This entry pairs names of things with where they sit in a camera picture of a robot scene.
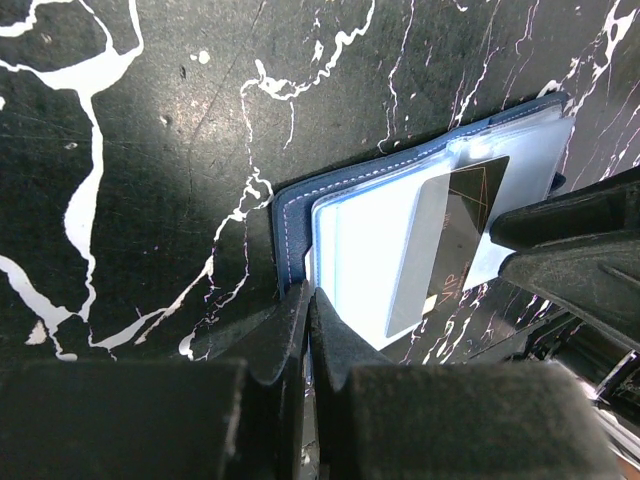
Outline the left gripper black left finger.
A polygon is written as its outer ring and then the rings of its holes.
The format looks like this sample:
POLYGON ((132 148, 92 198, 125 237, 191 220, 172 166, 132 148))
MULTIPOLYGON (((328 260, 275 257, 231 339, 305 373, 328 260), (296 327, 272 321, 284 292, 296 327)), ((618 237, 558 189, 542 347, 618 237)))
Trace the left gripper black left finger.
POLYGON ((294 479, 307 283, 207 362, 38 362, 1 386, 5 479, 294 479))

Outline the black VIP card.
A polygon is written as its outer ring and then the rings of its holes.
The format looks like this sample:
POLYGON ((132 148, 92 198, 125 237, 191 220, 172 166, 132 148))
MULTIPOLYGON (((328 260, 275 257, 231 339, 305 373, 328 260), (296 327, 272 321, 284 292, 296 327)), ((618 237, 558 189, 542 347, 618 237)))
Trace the black VIP card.
POLYGON ((426 180, 417 197, 386 335, 415 326, 459 298, 509 158, 426 180))

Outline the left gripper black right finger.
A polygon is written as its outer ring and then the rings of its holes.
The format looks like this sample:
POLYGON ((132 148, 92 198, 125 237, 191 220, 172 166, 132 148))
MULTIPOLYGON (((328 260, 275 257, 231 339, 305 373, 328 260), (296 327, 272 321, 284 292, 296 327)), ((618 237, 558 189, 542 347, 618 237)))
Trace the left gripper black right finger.
POLYGON ((405 366, 309 304, 323 479, 616 479, 578 383, 535 362, 405 366))

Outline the blue card holder wallet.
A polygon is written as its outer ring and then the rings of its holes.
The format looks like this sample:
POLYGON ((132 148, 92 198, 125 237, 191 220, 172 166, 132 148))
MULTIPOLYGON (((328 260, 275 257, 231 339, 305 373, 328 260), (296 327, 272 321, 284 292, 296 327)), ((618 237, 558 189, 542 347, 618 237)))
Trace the blue card holder wallet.
POLYGON ((279 287, 308 281, 341 319, 382 350, 432 314, 450 314, 462 294, 495 279, 510 249, 491 241, 502 214, 546 199, 575 120, 567 94, 554 92, 454 129, 416 147, 318 175, 281 190, 273 206, 279 287), (422 184, 456 169, 507 156, 488 223, 459 298, 388 337, 386 325, 422 184))

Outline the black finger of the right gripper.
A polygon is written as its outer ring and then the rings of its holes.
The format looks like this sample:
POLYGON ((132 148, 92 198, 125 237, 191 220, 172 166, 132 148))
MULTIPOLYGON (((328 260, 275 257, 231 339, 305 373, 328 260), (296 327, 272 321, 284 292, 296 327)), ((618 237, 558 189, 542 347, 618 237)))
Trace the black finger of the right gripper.
POLYGON ((639 169, 500 215, 491 241, 525 250, 573 237, 639 228, 639 169))
POLYGON ((516 252, 502 279, 639 349, 639 232, 585 235, 516 252))

